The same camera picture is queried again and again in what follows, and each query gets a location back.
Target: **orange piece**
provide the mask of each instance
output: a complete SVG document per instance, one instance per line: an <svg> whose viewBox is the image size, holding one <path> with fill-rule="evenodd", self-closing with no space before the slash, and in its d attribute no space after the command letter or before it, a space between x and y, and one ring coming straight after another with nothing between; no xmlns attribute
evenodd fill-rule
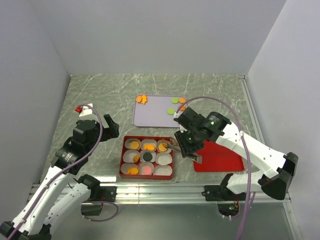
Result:
<svg viewBox="0 0 320 240"><path fill-rule="evenodd" d="M143 146L144 150L149 150L149 151L154 151L156 150L156 147L153 146L152 144L146 144Z"/></svg>
<svg viewBox="0 0 320 240"><path fill-rule="evenodd" d="M184 97L179 98L179 103L184 104L186 102L186 99Z"/></svg>
<svg viewBox="0 0 320 240"><path fill-rule="evenodd" d="M142 101L142 96L136 96L136 98L135 98L135 101L137 102L137 103L141 103L141 101Z"/></svg>
<svg viewBox="0 0 320 240"><path fill-rule="evenodd" d="M133 157L133 162L136 163L136 162L139 161L139 159L140 159L140 155L135 155L135 156Z"/></svg>
<svg viewBox="0 0 320 240"><path fill-rule="evenodd" d="M165 147L163 143L160 143L159 146L158 146L158 148L159 148L159 151L160 151L160 152L165 152L165 151L168 150L168 148Z"/></svg>
<svg viewBox="0 0 320 240"><path fill-rule="evenodd" d="M168 143L166 141L162 142L162 145L167 149L168 148Z"/></svg>
<svg viewBox="0 0 320 240"><path fill-rule="evenodd" d="M182 107L180 108L180 111L181 111L181 112L183 112L184 110L186 110L186 106L182 106Z"/></svg>
<svg viewBox="0 0 320 240"><path fill-rule="evenodd" d="M137 141L132 141L132 142L130 143L130 148L131 148L131 149L138 150L139 147L140 147L140 144L139 144L139 142L137 142Z"/></svg>
<svg viewBox="0 0 320 240"><path fill-rule="evenodd" d="M148 101L147 96L146 96L146 95L142 95L142 101L141 101L141 103L142 103L142 104L146 104L147 101Z"/></svg>
<svg viewBox="0 0 320 240"><path fill-rule="evenodd" d="M130 167L127 171L126 174L129 175L138 175L139 174L139 169L137 167Z"/></svg>

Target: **white enclosure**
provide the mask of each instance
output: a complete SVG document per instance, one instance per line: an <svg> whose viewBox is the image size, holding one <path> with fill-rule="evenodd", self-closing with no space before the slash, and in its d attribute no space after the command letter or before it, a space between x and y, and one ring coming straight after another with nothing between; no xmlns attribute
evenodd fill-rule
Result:
<svg viewBox="0 0 320 240"><path fill-rule="evenodd" d="M319 239L319 9L317 0L2 0L0 222L39 181L71 74L226 73L247 75L266 144L299 156L289 192L304 238Z"/></svg>

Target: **red compartment tray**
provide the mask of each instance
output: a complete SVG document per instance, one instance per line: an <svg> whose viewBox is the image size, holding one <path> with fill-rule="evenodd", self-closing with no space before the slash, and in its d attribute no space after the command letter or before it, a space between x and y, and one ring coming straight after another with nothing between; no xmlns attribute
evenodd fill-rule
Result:
<svg viewBox="0 0 320 240"><path fill-rule="evenodd" d="M144 139L153 139L156 141L165 139L165 140L170 140L170 138L168 136L124 136L123 139L123 145L122 145L122 153L121 153L121 162L120 162L120 167L119 167L119 174L123 179L151 179L151 180L171 180L174 176L174 153L173 151L171 151L169 154L172 157L172 163L168 164L171 168L172 168L172 174L171 175L130 175L130 174L123 174L121 172L121 166L122 164L124 164L124 160L123 160L123 156L125 154L125 152L127 150L129 150L128 148L125 147L125 142L127 139L139 139L140 141L144 140ZM156 167L158 166L157 163L152 162L152 164Z"/></svg>
<svg viewBox="0 0 320 240"><path fill-rule="evenodd" d="M204 142L204 148L197 152L202 163L193 162L196 172L241 172L245 169L240 155L211 141Z"/></svg>

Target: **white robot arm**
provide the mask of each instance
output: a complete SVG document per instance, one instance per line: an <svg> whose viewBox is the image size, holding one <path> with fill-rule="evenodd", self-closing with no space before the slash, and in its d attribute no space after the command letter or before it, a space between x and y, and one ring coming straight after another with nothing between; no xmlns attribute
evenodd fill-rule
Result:
<svg viewBox="0 0 320 240"><path fill-rule="evenodd" d="M175 120L186 129L175 133L183 157L202 149L203 141L212 141L246 159L246 151L241 141L243 136L251 163L260 169L251 174L251 191L264 192L277 200L285 198L295 175L297 155L292 152L284 154L264 145L243 131L239 131L233 122L217 112L211 112L204 117L188 107ZM229 173L220 186L238 195L247 191L247 184L248 174Z"/></svg>
<svg viewBox="0 0 320 240"><path fill-rule="evenodd" d="M77 121L76 127L73 129L73 135L55 153L40 187L13 221L5 221L0 225L0 233L6 238L12 240L50 240L59 223L76 207L87 200L101 201L105 189L100 187L100 181L85 174L77 180L73 189L55 204L66 185L88 162L88 156L93 146L99 141L102 124L97 122L97 116L90 107L92 104L76 108L80 120ZM119 125L108 114L104 115L104 119L108 128L103 128L100 142L119 136Z"/></svg>

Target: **gray tray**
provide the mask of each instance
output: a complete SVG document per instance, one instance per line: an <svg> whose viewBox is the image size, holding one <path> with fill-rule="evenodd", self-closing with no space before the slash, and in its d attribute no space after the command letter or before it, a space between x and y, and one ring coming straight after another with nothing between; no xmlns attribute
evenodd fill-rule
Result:
<svg viewBox="0 0 320 240"><path fill-rule="evenodd" d="M174 116L169 115L167 110L177 110L181 103L174 104L171 99L184 98L181 95L146 95L145 104L136 102L134 99L133 124L137 127L178 128L179 124L174 121Z"/></svg>

